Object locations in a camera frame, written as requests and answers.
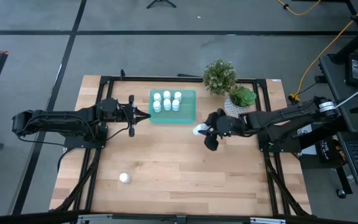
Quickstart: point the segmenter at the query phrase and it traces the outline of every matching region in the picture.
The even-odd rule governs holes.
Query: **white cable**
[[[343,101],[342,103],[336,105],[336,106],[335,106],[335,109],[338,108],[338,107],[340,107],[340,106],[342,106],[343,104],[345,104],[345,103],[348,102],[349,100],[351,100],[351,99],[352,99],[353,97],[355,97],[357,94],[358,94],[358,91],[357,91],[355,94],[351,95],[348,99],[346,99],[346,100]]]

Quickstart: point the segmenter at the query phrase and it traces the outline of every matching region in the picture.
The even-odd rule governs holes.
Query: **table leg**
[[[353,194],[351,185],[349,184],[349,181],[347,180],[345,171],[343,169],[343,167],[338,167],[336,168],[336,173],[338,174],[339,180],[341,181],[342,184],[342,189],[345,192],[345,194]]]

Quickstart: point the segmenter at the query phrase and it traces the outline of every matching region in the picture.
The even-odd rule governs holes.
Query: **succulent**
[[[230,90],[229,97],[236,106],[249,106],[255,104],[256,94],[244,86],[235,86]]]
[[[236,70],[229,62],[219,59],[205,68],[204,85],[212,95],[225,95],[236,84]]]

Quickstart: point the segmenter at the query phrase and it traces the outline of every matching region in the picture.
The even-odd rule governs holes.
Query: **caster wheel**
[[[346,194],[345,191],[343,191],[343,189],[338,189],[336,190],[336,195],[341,198],[341,199],[345,199],[346,198]]]

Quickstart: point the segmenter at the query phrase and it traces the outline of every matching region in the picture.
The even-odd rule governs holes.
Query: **black metal frame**
[[[178,77],[127,77],[123,70],[121,70],[121,76],[119,77],[104,77],[101,76],[99,82],[99,89],[98,94],[96,97],[96,101],[102,100],[102,92],[104,87],[108,85],[108,92],[106,97],[111,97],[112,95],[112,88],[115,81],[142,81],[142,82],[196,82],[201,83],[203,78],[201,77],[191,77],[191,76],[183,76],[179,75]],[[265,108],[267,111],[270,111],[270,100],[269,100],[269,93],[266,85],[266,80],[263,79],[246,79],[241,78],[238,79],[238,83],[248,83],[252,84],[255,94],[257,95],[256,100],[256,107],[258,111],[262,110],[261,103],[260,103],[260,95],[259,95],[259,87],[262,88],[264,94],[264,103]],[[84,176],[85,170],[87,169],[90,157],[90,150],[85,149],[84,159],[81,166],[81,177]],[[301,209],[299,204],[295,201],[295,199],[291,196],[291,193],[285,187],[284,178],[283,178],[283,171],[281,167],[281,160],[279,153],[274,154],[274,159],[276,163],[276,169],[273,168],[273,165],[270,161],[269,152],[266,149],[263,150],[264,154],[264,161],[266,165],[266,172],[267,172],[267,181],[268,181],[268,189],[270,194],[270,201],[272,206],[272,217],[241,217],[241,216],[214,216],[214,215],[145,215],[145,214],[98,214],[91,212],[91,203],[92,203],[92,196],[94,191],[94,186],[96,183],[96,174],[97,168],[99,163],[101,149],[96,149],[94,161],[96,161],[96,168],[91,174],[91,180],[89,182],[89,188],[85,203],[85,210],[75,210],[79,207],[79,201],[81,199],[81,194],[78,194],[77,198],[74,200],[74,210],[67,211],[69,204],[63,205],[63,210],[53,210],[48,213],[35,213],[35,214],[27,214],[27,215],[11,215],[0,217],[0,223],[24,223],[24,222],[31,222],[31,223],[63,223],[63,222],[71,222],[76,223],[79,219],[83,219],[85,223],[89,223],[89,220],[85,220],[86,217],[82,217],[82,215],[94,215],[93,217],[98,218],[110,218],[110,219],[133,219],[133,220],[171,220],[177,222],[178,224],[186,223],[188,220],[199,220],[199,221],[213,221],[213,222],[243,222],[243,223],[250,223],[251,220],[255,221],[258,218],[268,218],[271,220],[285,220],[291,223],[352,223],[352,222],[342,222],[342,221],[334,221],[334,220],[324,220],[317,218],[315,216],[307,214],[305,211]],[[283,207],[285,214],[279,214],[278,206],[277,206],[277,199],[275,196],[275,187],[274,182],[278,185],[283,198]],[[288,205],[288,198],[289,203],[294,208],[296,215],[298,217],[293,216],[290,214],[290,209]]]

